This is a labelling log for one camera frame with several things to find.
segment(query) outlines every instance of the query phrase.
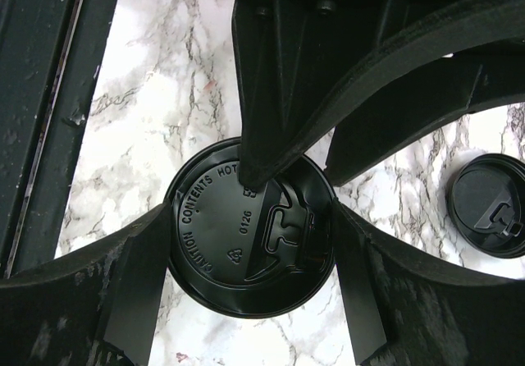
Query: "plastic lid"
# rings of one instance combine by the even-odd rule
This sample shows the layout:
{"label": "plastic lid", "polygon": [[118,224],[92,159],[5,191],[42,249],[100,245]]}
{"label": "plastic lid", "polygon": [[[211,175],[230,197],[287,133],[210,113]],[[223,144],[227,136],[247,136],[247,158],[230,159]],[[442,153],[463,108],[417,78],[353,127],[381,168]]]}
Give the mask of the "plastic lid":
{"label": "plastic lid", "polygon": [[503,154],[471,161],[452,183],[452,222],[477,249],[499,258],[525,255],[525,164]]}
{"label": "plastic lid", "polygon": [[330,275],[335,195],[306,157],[262,189],[244,188],[237,176],[239,142],[205,149],[171,183],[170,270],[206,307],[265,318],[299,307]]}

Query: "marble countertop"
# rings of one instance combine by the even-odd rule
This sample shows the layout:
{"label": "marble countertop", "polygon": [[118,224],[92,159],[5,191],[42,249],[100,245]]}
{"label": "marble countertop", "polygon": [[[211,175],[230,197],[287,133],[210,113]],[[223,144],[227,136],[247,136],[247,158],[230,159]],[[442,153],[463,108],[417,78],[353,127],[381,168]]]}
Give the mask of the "marble countertop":
{"label": "marble countertop", "polygon": [[[199,150],[240,135],[231,42],[234,0],[118,0],[57,257],[121,229],[162,202]],[[337,190],[382,230],[482,272],[524,278],[525,259],[484,255],[457,234],[444,187],[485,152],[525,160],[525,105],[466,116]],[[331,135],[308,152],[323,167]],[[353,364],[336,272],[307,304],[240,320],[197,304],[168,273],[150,364]]]}

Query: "black plastic edge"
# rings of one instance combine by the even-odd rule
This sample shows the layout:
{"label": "black plastic edge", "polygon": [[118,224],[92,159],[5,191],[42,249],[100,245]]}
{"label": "black plastic edge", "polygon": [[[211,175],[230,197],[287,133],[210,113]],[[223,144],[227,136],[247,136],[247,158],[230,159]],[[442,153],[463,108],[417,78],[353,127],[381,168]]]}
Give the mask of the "black plastic edge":
{"label": "black plastic edge", "polygon": [[[175,178],[171,181],[171,183],[170,183],[170,185],[169,185],[169,187],[167,189],[167,192],[166,192],[165,201],[168,201],[169,204],[172,206],[171,201],[175,198],[176,191],[177,191],[176,185],[178,183],[180,183],[180,181],[182,179],[184,179],[184,177],[186,177],[192,171],[192,169],[195,167],[195,165],[197,163],[201,162],[207,156],[209,156],[209,155],[215,153],[216,151],[218,151],[217,148],[226,149],[228,147],[235,146],[236,144],[240,144],[240,143],[241,143],[241,138],[240,137],[230,138],[230,139],[222,140],[220,142],[211,144],[207,148],[205,148],[205,149],[201,150],[200,152],[198,152],[197,154],[195,154],[188,162],[186,162],[183,165],[183,167],[177,172]],[[326,184],[326,188],[328,189],[328,192],[331,194],[332,203],[334,203],[334,200],[336,200],[336,192],[334,191],[333,187],[331,186],[329,180],[326,178],[323,170],[310,157],[308,157],[306,155],[303,155],[302,157],[305,159],[306,162],[310,163],[310,165],[312,165],[314,168],[316,168],[316,170],[319,173],[320,177],[322,178],[323,182]],[[174,220],[173,221],[173,227],[172,227],[173,228],[172,230],[174,232],[176,231],[176,226],[177,225],[178,224],[177,224],[176,220]],[[175,267],[175,264],[173,263],[173,260],[172,260],[171,251],[170,251],[170,258],[169,258],[169,261],[168,261],[168,268],[170,270],[171,275],[173,276],[173,278],[175,279],[177,284],[180,286],[180,288],[182,288],[182,290],[191,299],[195,300],[197,303],[201,304],[203,307],[205,307],[207,309],[210,309],[210,310],[212,310],[212,311],[214,311],[216,313],[220,313],[220,314],[226,315],[228,317],[233,317],[233,318],[264,319],[264,318],[278,317],[280,315],[289,313],[289,312],[291,312],[291,311],[301,307],[303,304],[305,304],[309,300],[311,300],[315,296],[315,294],[317,294],[321,290],[321,288],[326,284],[326,281],[330,277],[331,272],[333,271],[333,269],[334,269],[334,267],[336,265],[335,252],[332,253],[331,260],[329,261],[329,264],[331,266],[331,268],[329,269],[330,273],[328,273],[328,274],[326,274],[324,276],[324,279],[319,282],[318,286],[312,291],[310,296],[302,299],[302,301],[300,303],[294,304],[290,308],[283,309],[283,310],[280,310],[280,311],[275,312],[275,313],[265,313],[265,314],[232,313],[230,310],[224,309],[222,307],[219,307],[219,306],[217,306],[217,305],[207,301],[206,299],[204,299],[199,293],[196,293],[194,288],[178,273],[178,271],[177,271],[177,269]]]}
{"label": "black plastic edge", "polygon": [[[501,153],[487,153],[480,155],[477,158],[474,158],[472,161],[461,167],[449,180],[449,183],[446,186],[446,206],[448,210],[448,214],[450,216],[450,220],[454,224],[456,230],[459,232],[461,237],[469,243],[474,249],[477,249],[478,251],[490,255],[495,258],[501,258],[501,259],[514,259],[514,258],[521,258],[523,255],[525,255],[525,240],[523,243],[514,249],[511,249],[510,251],[493,251],[489,249],[485,249],[481,247],[480,245],[477,245],[474,243],[469,237],[463,233],[463,223],[461,220],[457,217],[455,213],[455,203],[453,198],[453,190],[456,183],[459,181],[461,176],[470,168],[476,167],[476,166],[488,166],[493,167],[495,169],[501,170],[505,173],[512,172],[515,176],[519,176],[523,179],[523,184],[525,185],[525,162],[521,162],[518,159],[511,157],[509,155],[501,154]],[[520,199],[525,199],[525,195],[518,195]],[[522,209],[522,220],[525,217],[525,205],[521,207]]]}
{"label": "black plastic edge", "polygon": [[13,274],[52,260],[116,0],[84,0],[57,91]]}
{"label": "black plastic edge", "polygon": [[15,238],[75,0],[0,0],[0,277]]}

